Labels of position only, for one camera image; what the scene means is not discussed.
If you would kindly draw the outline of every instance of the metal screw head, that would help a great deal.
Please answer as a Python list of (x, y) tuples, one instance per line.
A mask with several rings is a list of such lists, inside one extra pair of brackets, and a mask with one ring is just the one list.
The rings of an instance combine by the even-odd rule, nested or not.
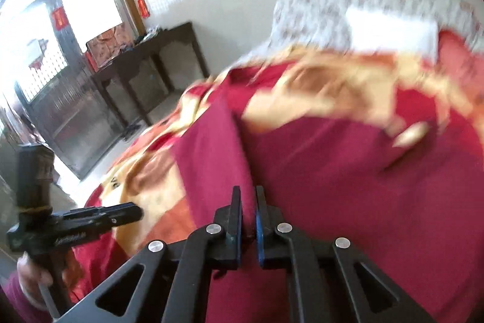
[(216, 223), (212, 223), (211, 225), (207, 226), (207, 233), (209, 234), (217, 234), (217, 233), (220, 233), (221, 231), (222, 231), (222, 226)]
[(159, 252), (163, 249), (164, 245), (161, 241), (151, 241), (149, 244), (148, 244), (148, 249), (151, 251), (151, 252)]
[(289, 223), (279, 223), (279, 225), (277, 225), (277, 230), (281, 233), (289, 233), (292, 231), (292, 226)]
[(336, 239), (335, 244), (338, 248), (346, 249), (349, 248), (351, 242), (349, 242), (348, 238), (340, 237)]

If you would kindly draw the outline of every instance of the white pillowcase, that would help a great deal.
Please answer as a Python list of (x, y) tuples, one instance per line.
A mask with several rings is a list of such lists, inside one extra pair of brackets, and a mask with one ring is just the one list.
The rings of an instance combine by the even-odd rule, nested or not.
[(439, 27), (436, 21), (357, 8), (349, 8), (346, 19), (355, 52), (412, 53), (437, 62)]

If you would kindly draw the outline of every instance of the bed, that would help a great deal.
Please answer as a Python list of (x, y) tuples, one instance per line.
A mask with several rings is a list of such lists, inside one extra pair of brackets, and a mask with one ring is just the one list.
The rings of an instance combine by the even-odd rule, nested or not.
[[(432, 18), (436, 62), (351, 51), (351, 5)], [(255, 258), (262, 184), (290, 223), (349, 238), (438, 322), (466, 321), (484, 274), (483, 35), (459, 0), (279, 0), (268, 40), (188, 88), (93, 192), (87, 206), (134, 201), (145, 216), (76, 249), (88, 274), (73, 298), (147, 242), (210, 223), (239, 185), (243, 267), (213, 281), (207, 321), (287, 321), (284, 274)]]

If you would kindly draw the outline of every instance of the human hand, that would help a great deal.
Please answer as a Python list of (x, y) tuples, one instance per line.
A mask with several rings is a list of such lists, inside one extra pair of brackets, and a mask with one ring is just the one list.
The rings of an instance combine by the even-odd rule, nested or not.
[[(66, 268), (62, 271), (62, 280), (67, 289), (71, 290), (83, 277), (84, 272), (70, 249), (65, 256)], [(27, 253), (17, 261), (18, 281), (23, 292), (34, 300), (43, 303), (39, 285), (50, 286), (53, 279), (49, 271), (39, 267)]]

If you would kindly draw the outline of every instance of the door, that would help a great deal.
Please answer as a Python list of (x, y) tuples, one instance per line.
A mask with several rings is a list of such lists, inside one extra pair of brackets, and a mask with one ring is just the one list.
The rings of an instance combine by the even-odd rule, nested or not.
[(44, 43), (38, 64), (25, 63), (15, 87), (21, 103), (57, 156), (84, 178), (122, 131), (82, 64), (67, 63), (45, 3), (21, 14), (18, 48)]

